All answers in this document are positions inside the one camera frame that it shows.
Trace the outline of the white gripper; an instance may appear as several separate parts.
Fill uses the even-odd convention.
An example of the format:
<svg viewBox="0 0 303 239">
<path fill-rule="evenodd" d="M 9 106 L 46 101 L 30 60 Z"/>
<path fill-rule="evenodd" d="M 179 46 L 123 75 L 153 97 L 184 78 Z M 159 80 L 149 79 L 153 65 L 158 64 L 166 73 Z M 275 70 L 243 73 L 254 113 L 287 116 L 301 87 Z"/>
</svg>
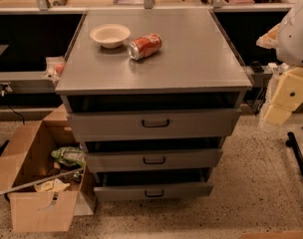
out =
<svg viewBox="0 0 303 239">
<path fill-rule="evenodd" d="M 303 103 L 303 68 L 296 67 L 282 74 L 263 120 L 270 124 L 284 124 Z"/>
</svg>

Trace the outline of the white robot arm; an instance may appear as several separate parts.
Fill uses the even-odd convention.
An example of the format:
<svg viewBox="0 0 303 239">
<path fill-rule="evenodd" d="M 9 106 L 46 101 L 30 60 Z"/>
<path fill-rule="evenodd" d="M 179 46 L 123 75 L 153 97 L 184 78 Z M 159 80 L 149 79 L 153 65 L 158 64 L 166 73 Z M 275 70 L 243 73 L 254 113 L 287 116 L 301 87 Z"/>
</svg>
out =
<svg viewBox="0 0 303 239">
<path fill-rule="evenodd" d="M 303 0 L 298 0 L 282 21 L 259 37 L 256 45 L 275 49 L 277 59 L 288 66 L 271 80 L 261 120 L 284 124 L 303 103 Z"/>
</svg>

